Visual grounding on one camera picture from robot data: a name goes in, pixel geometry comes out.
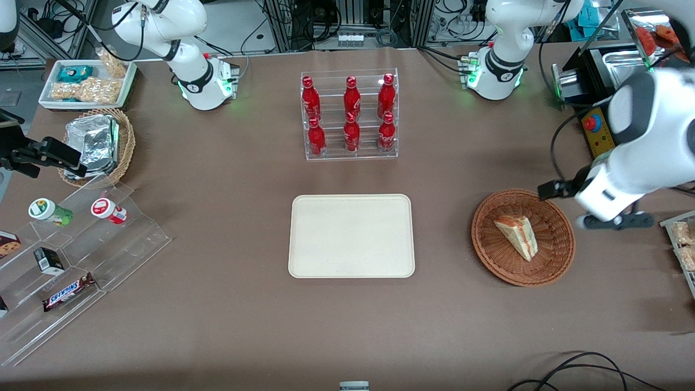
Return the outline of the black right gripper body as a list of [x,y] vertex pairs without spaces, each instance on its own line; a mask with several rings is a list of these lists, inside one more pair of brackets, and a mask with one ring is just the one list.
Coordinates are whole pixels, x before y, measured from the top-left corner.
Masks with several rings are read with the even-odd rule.
[[36,141],[9,142],[1,143],[1,164],[2,168],[8,171],[16,171],[30,178],[37,178],[40,168],[34,163],[40,161]]

